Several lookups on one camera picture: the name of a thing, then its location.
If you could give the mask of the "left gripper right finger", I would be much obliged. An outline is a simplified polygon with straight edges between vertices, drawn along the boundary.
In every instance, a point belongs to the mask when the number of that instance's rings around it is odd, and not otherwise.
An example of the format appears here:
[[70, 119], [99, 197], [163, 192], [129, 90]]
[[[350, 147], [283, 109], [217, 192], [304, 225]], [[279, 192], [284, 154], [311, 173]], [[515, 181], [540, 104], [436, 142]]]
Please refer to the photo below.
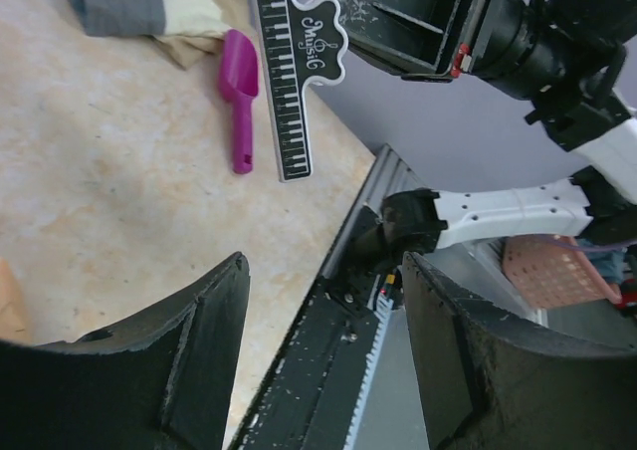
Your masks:
[[636, 353], [521, 318], [408, 253], [402, 284], [433, 449], [632, 449]]

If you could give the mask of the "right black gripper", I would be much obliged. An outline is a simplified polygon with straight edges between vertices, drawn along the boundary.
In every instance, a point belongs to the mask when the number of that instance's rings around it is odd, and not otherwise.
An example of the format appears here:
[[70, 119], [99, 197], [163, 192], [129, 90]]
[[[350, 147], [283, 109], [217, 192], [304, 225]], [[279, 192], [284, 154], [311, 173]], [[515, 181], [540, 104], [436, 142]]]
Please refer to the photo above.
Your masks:
[[453, 80], [482, 58], [504, 0], [337, 0], [349, 50], [405, 80]]

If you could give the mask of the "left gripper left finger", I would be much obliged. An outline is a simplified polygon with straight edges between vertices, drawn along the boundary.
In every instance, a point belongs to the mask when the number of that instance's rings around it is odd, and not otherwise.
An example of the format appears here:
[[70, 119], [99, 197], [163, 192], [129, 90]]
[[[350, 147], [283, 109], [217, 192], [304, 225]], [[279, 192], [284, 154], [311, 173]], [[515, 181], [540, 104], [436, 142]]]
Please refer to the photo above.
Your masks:
[[5, 449], [219, 449], [250, 293], [234, 253], [73, 342], [1, 345]]

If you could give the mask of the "beige cat litter bag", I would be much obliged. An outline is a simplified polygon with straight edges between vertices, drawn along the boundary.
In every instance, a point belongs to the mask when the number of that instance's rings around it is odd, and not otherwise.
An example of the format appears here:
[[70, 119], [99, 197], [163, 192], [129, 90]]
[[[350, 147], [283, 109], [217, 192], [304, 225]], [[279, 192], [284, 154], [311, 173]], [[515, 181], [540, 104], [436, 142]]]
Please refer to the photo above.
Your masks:
[[1, 338], [31, 344], [32, 331], [23, 293], [4, 258], [1, 259], [0, 278]]

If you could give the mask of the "purple plastic scoop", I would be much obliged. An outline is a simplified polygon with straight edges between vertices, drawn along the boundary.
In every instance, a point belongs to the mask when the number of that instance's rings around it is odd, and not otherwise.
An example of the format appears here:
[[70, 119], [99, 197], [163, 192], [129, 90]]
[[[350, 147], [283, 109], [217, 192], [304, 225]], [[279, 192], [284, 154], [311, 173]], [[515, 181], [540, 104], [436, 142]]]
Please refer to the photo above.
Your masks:
[[254, 163], [252, 103], [259, 94], [259, 63], [252, 41], [239, 30], [225, 35], [217, 87], [231, 108], [233, 171], [248, 174]]

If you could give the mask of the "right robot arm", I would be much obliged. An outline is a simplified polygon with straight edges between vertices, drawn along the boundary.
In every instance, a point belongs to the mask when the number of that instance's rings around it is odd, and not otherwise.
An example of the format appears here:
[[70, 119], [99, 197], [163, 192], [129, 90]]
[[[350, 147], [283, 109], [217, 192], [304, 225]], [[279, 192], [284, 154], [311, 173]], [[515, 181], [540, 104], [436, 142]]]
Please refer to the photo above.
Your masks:
[[587, 167], [546, 185], [495, 192], [404, 191], [350, 255], [399, 259], [474, 240], [581, 237], [597, 246], [636, 238], [636, 118], [616, 92], [636, 0], [338, 0], [350, 51], [407, 82], [479, 78], [529, 102], [561, 149]]

